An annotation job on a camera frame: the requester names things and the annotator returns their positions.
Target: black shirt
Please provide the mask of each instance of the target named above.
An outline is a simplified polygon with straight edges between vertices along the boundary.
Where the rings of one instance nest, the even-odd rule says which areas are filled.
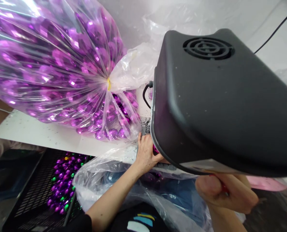
[[[92,232],[90,216],[84,214],[74,219],[61,232]],[[106,232],[169,232],[156,209],[147,203],[140,203],[117,214]]]

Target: yellow twist tie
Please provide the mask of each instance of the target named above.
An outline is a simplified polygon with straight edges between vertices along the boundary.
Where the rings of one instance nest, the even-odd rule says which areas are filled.
[[[108,83],[108,91],[110,91],[110,89],[111,89],[111,83],[110,83],[109,78],[107,78],[107,83]]]

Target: black sleeve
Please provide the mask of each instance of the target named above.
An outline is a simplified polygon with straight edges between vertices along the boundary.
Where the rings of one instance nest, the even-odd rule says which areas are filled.
[[[83,214],[74,219],[69,225],[64,228],[55,230],[55,232],[92,232],[92,221],[89,215]]]

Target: fan grille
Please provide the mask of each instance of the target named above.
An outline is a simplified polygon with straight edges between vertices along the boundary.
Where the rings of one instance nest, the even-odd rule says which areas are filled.
[[[205,60],[224,60],[234,54],[234,47],[229,43],[214,38],[195,38],[184,42],[184,50],[197,58]]]

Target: white surface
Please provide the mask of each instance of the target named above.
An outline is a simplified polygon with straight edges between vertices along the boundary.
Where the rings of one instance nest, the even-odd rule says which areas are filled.
[[[227,27],[252,50],[257,50],[287,16],[287,0],[206,0],[206,1],[165,1],[165,0],[100,0],[112,14],[128,48],[147,41],[142,16],[151,13],[163,3],[192,2],[201,6],[205,19],[216,28]],[[257,53],[273,70],[287,69],[287,21],[274,37]],[[142,100],[142,89],[137,91],[139,114],[149,117],[150,111]],[[74,130],[54,124],[44,124],[21,112],[11,114],[0,125],[0,138],[25,142],[49,148],[97,155],[119,146],[94,138],[78,135]]]

